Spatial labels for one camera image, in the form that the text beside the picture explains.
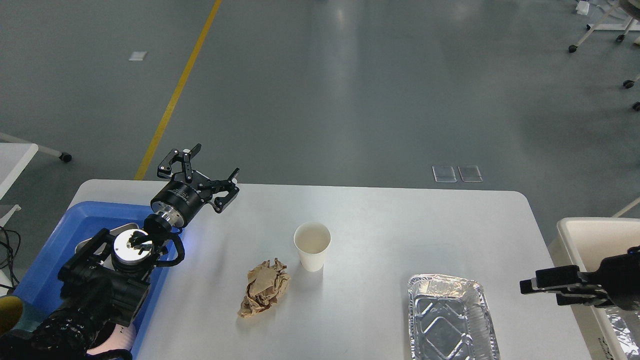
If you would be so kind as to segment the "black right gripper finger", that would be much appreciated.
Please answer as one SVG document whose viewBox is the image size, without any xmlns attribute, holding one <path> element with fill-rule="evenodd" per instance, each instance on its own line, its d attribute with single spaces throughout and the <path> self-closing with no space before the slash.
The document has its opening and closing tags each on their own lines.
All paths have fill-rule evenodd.
<svg viewBox="0 0 640 360">
<path fill-rule="evenodd" d="M 580 271 L 578 265 L 538 269 L 533 278 L 519 282 L 519 291 L 523 295 L 558 293 L 585 296 L 597 289 L 598 284 L 591 281 L 588 272 Z"/>
<path fill-rule="evenodd" d="M 559 306 L 584 305 L 595 308 L 610 308 L 613 302 L 605 294 L 577 294 L 562 293 L 555 294 Z"/>
</svg>

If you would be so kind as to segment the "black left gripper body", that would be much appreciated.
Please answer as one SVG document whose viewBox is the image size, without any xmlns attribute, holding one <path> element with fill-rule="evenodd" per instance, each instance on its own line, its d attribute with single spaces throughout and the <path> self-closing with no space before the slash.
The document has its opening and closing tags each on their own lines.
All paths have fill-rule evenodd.
<svg viewBox="0 0 640 360">
<path fill-rule="evenodd" d="M 172 227 L 186 227 L 205 205 L 198 191 L 189 184 L 169 181 L 151 199 L 153 214 L 160 216 Z"/>
</svg>

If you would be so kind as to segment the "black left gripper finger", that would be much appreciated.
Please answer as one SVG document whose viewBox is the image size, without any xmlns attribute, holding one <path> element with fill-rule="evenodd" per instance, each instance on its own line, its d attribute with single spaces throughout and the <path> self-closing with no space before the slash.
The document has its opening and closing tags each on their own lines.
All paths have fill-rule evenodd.
<svg viewBox="0 0 640 360">
<path fill-rule="evenodd" d="M 195 174 L 191 160 L 198 155 L 201 148 L 202 145 L 197 143 L 191 149 L 178 150 L 174 148 L 170 150 L 157 166 L 157 177 L 169 179 L 172 182 L 192 183 Z"/>
<path fill-rule="evenodd" d="M 240 171 L 241 169 L 237 167 L 222 180 L 212 180 L 202 175 L 198 180 L 198 195 L 201 202 L 211 205 L 217 214 L 221 214 L 240 192 L 237 183 Z"/>
</svg>

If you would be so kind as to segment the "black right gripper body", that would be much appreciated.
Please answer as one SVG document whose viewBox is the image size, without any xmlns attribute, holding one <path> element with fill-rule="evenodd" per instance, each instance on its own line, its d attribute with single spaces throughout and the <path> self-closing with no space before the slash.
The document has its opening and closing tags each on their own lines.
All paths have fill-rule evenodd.
<svg viewBox="0 0 640 360">
<path fill-rule="evenodd" d="M 640 253 L 638 247 L 601 260 L 595 271 L 597 283 L 606 291 L 614 306 L 624 311 L 638 311 L 640 301 Z"/>
</svg>

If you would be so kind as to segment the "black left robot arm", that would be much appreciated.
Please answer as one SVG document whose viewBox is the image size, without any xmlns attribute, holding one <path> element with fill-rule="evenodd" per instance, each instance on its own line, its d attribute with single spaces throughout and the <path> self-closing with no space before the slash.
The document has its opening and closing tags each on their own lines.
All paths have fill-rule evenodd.
<svg viewBox="0 0 640 360">
<path fill-rule="evenodd" d="M 62 304 L 34 330 L 11 329 L 1 336 L 3 360 L 131 360 L 125 348 L 89 354 L 108 324 L 130 326 L 142 309 L 158 268 L 185 259 L 183 229 L 210 204 L 220 214 L 238 195 L 236 168 L 212 180 L 192 168 L 201 144 L 172 149 L 157 166 L 167 184 L 151 199 L 141 228 L 119 234 L 101 228 L 67 262 L 57 279 Z"/>
</svg>

